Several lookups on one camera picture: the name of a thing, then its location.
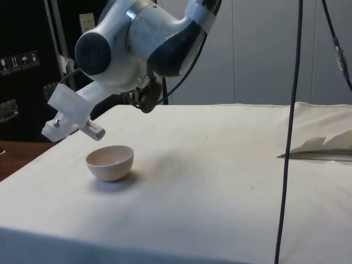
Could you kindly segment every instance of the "wooden surface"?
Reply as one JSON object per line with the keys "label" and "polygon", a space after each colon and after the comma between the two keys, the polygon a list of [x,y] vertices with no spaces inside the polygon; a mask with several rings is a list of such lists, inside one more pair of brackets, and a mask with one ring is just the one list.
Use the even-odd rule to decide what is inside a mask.
{"label": "wooden surface", "polygon": [[0,182],[53,146],[51,143],[0,141],[0,147],[5,150],[0,155]]}

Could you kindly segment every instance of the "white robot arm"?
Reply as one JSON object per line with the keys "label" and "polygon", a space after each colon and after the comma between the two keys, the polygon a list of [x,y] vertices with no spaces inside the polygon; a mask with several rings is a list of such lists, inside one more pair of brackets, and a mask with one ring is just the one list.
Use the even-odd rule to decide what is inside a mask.
{"label": "white robot arm", "polygon": [[76,61],[93,82],[77,93],[59,84],[49,104],[58,110],[43,135],[58,141],[76,129],[95,140],[105,131],[90,120],[94,106],[112,94],[146,89],[152,107],[161,89],[150,76],[183,75],[194,61],[221,6],[221,0],[190,0],[185,18],[178,20],[151,0],[115,0],[101,23],[76,45]]}

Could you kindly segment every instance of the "cable connector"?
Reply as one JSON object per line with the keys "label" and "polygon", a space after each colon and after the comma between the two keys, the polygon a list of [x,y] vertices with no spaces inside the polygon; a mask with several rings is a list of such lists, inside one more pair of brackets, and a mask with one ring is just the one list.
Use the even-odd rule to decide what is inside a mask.
{"label": "cable connector", "polygon": [[350,75],[348,73],[347,60],[345,58],[345,55],[343,54],[343,50],[340,46],[340,42],[337,37],[333,39],[333,42],[335,46],[335,55],[336,55],[338,67],[340,71],[343,73],[345,79],[348,80],[350,78]]}

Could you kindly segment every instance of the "white cloth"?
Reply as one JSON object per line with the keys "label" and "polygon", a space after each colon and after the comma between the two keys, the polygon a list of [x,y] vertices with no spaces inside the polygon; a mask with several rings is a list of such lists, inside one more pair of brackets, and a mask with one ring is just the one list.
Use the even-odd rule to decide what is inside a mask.
{"label": "white cloth", "polygon": [[[110,110],[101,142],[76,133],[0,183],[0,262],[273,263],[288,112]],[[122,182],[86,168],[108,145],[135,150]],[[351,263],[349,164],[291,161],[281,263]]]}
{"label": "white cloth", "polygon": [[[351,121],[351,106],[297,103],[291,157],[352,161]],[[285,135],[280,148],[281,154],[285,153],[286,142]]]}

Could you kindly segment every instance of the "cable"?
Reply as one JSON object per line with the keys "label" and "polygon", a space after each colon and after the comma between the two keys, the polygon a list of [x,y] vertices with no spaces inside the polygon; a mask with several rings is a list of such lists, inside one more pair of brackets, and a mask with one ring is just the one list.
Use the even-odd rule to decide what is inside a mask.
{"label": "cable", "polygon": [[325,0],[322,0],[322,2],[323,2],[326,18],[328,19],[328,24],[329,24],[329,28],[330,28],[330,31],[331,31],[331,35],[332,35],[333,38],[335,38],[336,34],[335,34],[335,30],[334,30],[334,27],[333,27],[332,22],[331,22],[331,17],[330,17],[330,14],[329,14],[328,6],[326,5],[326,1]]}
{"label": "cable", "polygon": [[167,84],[166,84],[166,78],[162,78],[162,86],[163,86],[163,103],[165,106],[169,105],[169,97],[167,96]]}
{"label": "cable", "polygon": [[59,82],[59,84],[63,84],[67,79],[69,79],[71,76],[75,75],[76,73],[80,72],[81,69],[75,69],[74,71],[71,71],[69,74],[67,74],[62,80]]}
{"label": "cable", "polygon": [[325,16],[326,19],[328,20],[328,24],[329,24],[329,28],[330,28],[330,32],[331,32],[331,36],[334,42],[334,46],[335,46],[335,54],[336,54],[336,59],[337,59],[337,64],[339,66],[339,69],[341,70],[341,72],[343,73],[343,76],[346,79],[347,85],[349,87],[349,89],[352,91],[352,84],[350,81],[350,75],[348,72],[348,66],[347,66],[347,61],[346,58],[343,54],[343,49],[341,48],[340,42],[335,34],[335,30],[334,30],[334,26],[331,22],[331,17],[329,14],[329,9],[328,6],[326,4],[326,0],[322,0],[323,6],[324,6],[324,12],[325,12]]}
{"label": "cable", "polygon": [[281,239],[282,239],[282,232],[283,232],[284,219],[285,219],[288,169],[289,169],[289,161],[290,161],[291,141],[292,141],[292,133],[293,133],[293,121],[294,121],[295,103],[296,103],[296,96],[297,96],[297,85],[298,85],[298,77],[299,77],[299,69],[300,69],[300,60],[301,60],[302,24],[303,24],[303,0],[299,0],[298,32],[297,32],[297,46],[296,46],[296,65],[295,65],[295,75],[294,75],[293,88],[292,88],[288,135],[287,135],[287,144],[286,144],[286,152],[285,152],[282,200],[281,200],[280,221],[279,221],[279,229],[278,229],[276,251],[275,251],[275,262],[274,262],[275,264],[279,264]]}
{"label": "cable", "polygon": [[[221,4],[222,4],[222,0],[219,0],[218,5],[216,6],[216,10],[215,10],[216,15],[218,14],[218,12],[220,10]],[[201,41],[201,44],[200,44],[199,50],[197,52],[197,55],[196,55],[194,61],[192,62],[191,67],[188,69],[187,73],[183,76],[181,81],[178,82],[178,84],[176,84],[176,86],[167,94],[168,97],[170,97],[177,89],[179,89],[179,87],[184,83],[184,81],[188,78],[188,76],[190,75],[190,73],[194,69],[194,66],[197,64],[197,61],[198,61],[198,59],[199,59],[199,57],[200,57],[200,55],[201,55],[201,53],[203,51],[203,48],[204,48],[205,42],[207,40],[207,37],[208,37],[207,34],[205,34],[203,39],[202,39],[202,41]]]}

